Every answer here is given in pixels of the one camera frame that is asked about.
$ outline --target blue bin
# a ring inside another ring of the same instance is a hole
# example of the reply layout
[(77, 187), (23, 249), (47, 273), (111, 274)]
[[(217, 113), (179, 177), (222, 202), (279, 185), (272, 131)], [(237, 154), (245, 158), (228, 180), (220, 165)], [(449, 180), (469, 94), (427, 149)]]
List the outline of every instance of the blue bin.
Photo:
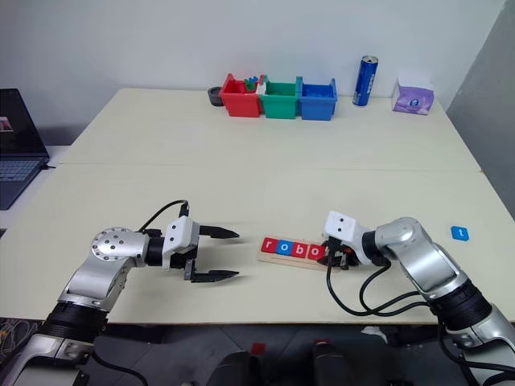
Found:
[(326, 86), (323, 84), (305, 84), (303, 78), (297, 76), (297, 84), (300, 84), (297, 93), (302, 118), (314, 121), (330, 121), (335, 113), (336, 101), (338, 101), (334, 78)]

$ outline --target robotic arm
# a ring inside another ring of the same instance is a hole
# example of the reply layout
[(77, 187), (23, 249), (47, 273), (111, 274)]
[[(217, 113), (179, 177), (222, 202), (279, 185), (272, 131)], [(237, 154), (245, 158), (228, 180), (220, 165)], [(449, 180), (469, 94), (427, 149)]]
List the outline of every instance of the robotic arm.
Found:
[(78, 384), (78, 364), (93, 353), (93, 340), (105, 329), (107, 314), (125, 288), (132, 268), (146, 265), (184, 269), (184, 280), (212, 282), (238, 272), (212, 270), (197, 273), (196, 254), (200, 236), (228, 239), (239, 237), (224, 228), (204, 226), (188, 217), (187, 202), (179, 218), (167, 226), (164, 236), (156, 229), (133, 232), (128, 228), (108, 228), (91, 243), (84, 264), (73, 274), (39, 331), (31, 336), (14, 362), (4, 386)]
[[(329, 253), (347, 246), (361, 264), (397, 259), (467, 361), (515, 365), (515, 329), (417, 220), (405, 217), (373, 231), (331, 211), (324, 232)], [(484, 367), (471, 367), (479, 384), (500, 373)]]

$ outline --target red bin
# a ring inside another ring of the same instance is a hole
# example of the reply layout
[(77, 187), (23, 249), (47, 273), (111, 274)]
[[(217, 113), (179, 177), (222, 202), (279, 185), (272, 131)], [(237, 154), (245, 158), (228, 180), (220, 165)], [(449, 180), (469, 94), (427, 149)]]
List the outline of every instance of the red bin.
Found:
[(231, 117), (259, 117), (262, 112), (259, 95), (248, 92), (245, 82), (234, 79), (233, 74), (227, 75), (220, 97)]

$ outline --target white table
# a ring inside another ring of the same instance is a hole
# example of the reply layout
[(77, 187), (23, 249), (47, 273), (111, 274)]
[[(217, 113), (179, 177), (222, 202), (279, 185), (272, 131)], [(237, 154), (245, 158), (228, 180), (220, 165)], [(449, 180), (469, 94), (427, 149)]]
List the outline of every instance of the white table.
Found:
[[(425, 309), (394, 318), (353, 317), (333, 302), (323, 272), (257, 260), (264, 235), (322, 240), (331, 209), (369, 227), (399, 216), (419, 219), (485, 297), (515, 320), (515, 225), (481, 173), (246, 165), (230, 173), (193, 166), (60, 165), (0, 240), (0, 310), (11, 317), (45, 318), (98, 231), (138, 228), (157, 208), (182, 198), (190, 200), (196, 221), (241, 234), (240, 240), (225, 242), (203, 238), (199, 271), (241, 274), (192, 284), (179, 270), (133, 269), (111, 322), (435, 322)], [(154, 226), (164, 228), (176, 216), (176, 210), (168, 212)], [(452, 225), (467, 227), (470, 241), (453, 240)], [(334, 275), (345, 302), (358, 307), (359, 286), (374, 269)], [(413, 287), (395, 264), (373, 283), (367, 298), (378, 304), (408, 290)]]
[[(97, 232), (136, 229), (165, 203), (188, 199), (196, 221), (241, 234), (202, 240), (199, 271), (241, 274), (192, 284), (179, 270), (135, 269), (112, 322), (434, 322), (425, 309), (353, 317), (330, 298), (322, 272), (257, 260), (265, 235), (321, 240), (329, 210), (371, 228), (419, 219), (515, 320), (513, 220), (438, 102), (427, 117), (390, 109), (386, 98), (360, 109), (342, 97), (330, 122), (235, 118), (209, 105), (205, 92), (122, 89), (0, 240), (0, 312), (45, 318)], [(470, 241), (453, 240), (452, 225), (467, 227)], [(373, 269), (335, 275), (349, 305), (358, 307)], [(394, 265), (368, 300), (407, 290)]]
[[(50, 156), (49, 166), (58, 166), (60, 159), (70, 146), (46, 146)], [(42, 170), (35, 176), (31, 184), (23, 191), (16, 201), (6, 211), (0, 211), (0, 228), (9, 228), (19, 214), (34, 197), (38, 189), (47, 181), (54, 169)]]
[(62, 162), (480, 170), (438, 101), (426, 117), (391, 109), (389, 98), (359, 108), (342, 96), (329, 122), (230, 117), (206, 92), (124, 88)]

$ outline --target laptop keyboard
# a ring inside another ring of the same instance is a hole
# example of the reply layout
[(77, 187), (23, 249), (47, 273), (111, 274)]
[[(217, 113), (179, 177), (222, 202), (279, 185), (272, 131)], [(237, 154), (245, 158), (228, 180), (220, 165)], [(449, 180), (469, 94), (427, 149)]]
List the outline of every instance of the laptop keyboard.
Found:
[(23, 181), (38, 165), (38, 160), (0, 160), (0, 182)]

